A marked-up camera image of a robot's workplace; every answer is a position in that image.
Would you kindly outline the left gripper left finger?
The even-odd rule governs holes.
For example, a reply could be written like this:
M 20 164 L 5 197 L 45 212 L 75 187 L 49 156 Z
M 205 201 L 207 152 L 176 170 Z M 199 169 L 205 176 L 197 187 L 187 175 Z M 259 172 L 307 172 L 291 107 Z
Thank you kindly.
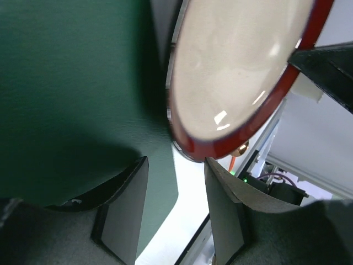
M 1 199 L 1 263 L 134 264 L 148 171 L 141 157 L 60 206 Z

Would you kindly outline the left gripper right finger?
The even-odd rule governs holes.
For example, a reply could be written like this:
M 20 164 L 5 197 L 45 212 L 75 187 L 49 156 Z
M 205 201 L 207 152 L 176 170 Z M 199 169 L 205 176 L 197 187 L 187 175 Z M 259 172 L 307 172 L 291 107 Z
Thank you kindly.
M 206 158 L 217 264 L 351 264 L 352 200 L 296 206 L 273 198 Z

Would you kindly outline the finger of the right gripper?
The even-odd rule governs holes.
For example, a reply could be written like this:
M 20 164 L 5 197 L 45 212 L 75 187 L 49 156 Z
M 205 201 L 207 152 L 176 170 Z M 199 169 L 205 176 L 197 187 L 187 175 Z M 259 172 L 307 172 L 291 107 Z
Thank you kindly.
M 296 50 L 288 63 L 352 113 L 352 42 Z

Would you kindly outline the red rimmed beige plate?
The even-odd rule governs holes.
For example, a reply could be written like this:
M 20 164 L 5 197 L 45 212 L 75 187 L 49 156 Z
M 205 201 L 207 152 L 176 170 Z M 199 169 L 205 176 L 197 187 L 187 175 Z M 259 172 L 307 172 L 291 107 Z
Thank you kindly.
M 184 1 L 166 87 L 176 148 L 202 162 L 247 142 L 299 71 L 290 56 L 315 46 L 333 1 Z

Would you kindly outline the orange knife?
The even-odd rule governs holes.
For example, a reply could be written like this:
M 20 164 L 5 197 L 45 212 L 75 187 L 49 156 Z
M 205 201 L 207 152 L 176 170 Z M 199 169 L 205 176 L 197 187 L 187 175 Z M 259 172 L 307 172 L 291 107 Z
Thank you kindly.
M 233 169 L 233 167 L 234 167 L 235 161 L 236 161 L 236 157 L 235 157 L 235 156 L 232 156 L 232 157 L 231 157 L 231 161 L 230 161 L 230 163 L 229 163 L 229 168 L 228 168 L 228 171 L 229 171 L 229 172 L 232 172 L 232 169 Z

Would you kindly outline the copper spoon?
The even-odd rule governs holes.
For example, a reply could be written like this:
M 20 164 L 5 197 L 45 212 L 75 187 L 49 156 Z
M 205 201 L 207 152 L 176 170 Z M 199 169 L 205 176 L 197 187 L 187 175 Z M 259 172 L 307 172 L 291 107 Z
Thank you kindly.
M 239 146 L 237 149 L 233 150 L 230 155 L 232 157 L 240 157 L 242 156 L 249 148 L 249 140 Z

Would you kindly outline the green placemat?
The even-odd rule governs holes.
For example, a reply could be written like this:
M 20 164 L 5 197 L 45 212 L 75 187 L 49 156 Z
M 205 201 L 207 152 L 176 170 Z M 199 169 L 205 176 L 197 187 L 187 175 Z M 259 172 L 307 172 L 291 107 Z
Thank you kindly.
M 178 198 L 164 72 L 177 6 L 1 2 L 1 197 L 62 204 L 147 156 L 142 253 Z

